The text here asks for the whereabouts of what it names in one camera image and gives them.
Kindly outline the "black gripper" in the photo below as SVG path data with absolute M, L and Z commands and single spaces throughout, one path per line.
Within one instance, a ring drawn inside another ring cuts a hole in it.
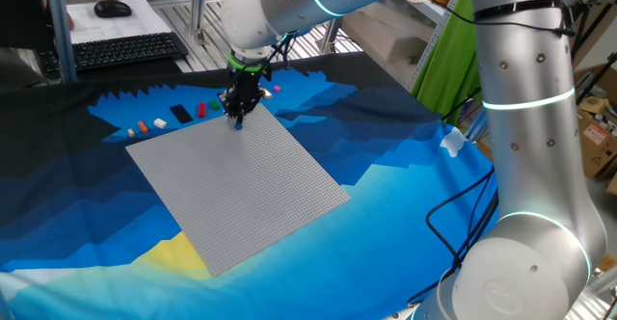
M 265 78 L 271 80 L 271 68 L 247 67 L 237 69 L 230 74 L 229 88 L 222 92 L 222 105 L 225 114 L 232 119 L 238 119 L 250 114 L 264 97 L 259 81 Z

